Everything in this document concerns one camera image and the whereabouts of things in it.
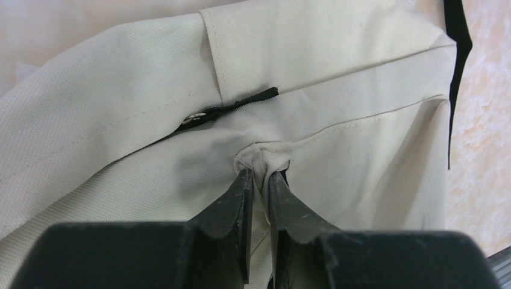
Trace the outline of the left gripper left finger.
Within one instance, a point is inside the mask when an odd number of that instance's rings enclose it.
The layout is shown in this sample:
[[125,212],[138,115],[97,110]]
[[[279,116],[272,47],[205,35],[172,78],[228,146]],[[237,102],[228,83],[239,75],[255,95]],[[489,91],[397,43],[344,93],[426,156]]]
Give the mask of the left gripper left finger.
[[12,288],[243,288],[253,173],[186,222],[60,223],[36,241]]

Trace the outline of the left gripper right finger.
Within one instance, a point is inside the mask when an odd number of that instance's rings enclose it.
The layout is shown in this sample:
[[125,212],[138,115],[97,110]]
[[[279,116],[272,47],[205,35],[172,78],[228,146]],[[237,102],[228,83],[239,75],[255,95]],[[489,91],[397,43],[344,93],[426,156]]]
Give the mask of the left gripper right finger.
[[268,182],[275,288],[498,288],[481,249],[452,231],[344,231]]

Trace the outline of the beige canvas student bag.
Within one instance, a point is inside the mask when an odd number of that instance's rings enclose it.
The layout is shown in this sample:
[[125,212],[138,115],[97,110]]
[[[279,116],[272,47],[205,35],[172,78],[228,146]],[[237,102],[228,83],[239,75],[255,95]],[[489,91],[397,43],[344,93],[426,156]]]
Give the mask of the beige canvas student bag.
[[333,225],[442,229],[472,43],[411,1],[242,1],[109,28],[1,98],[1,287],[63,222],[187,220],[255,174],[249,288],[271,277],[270,174]]

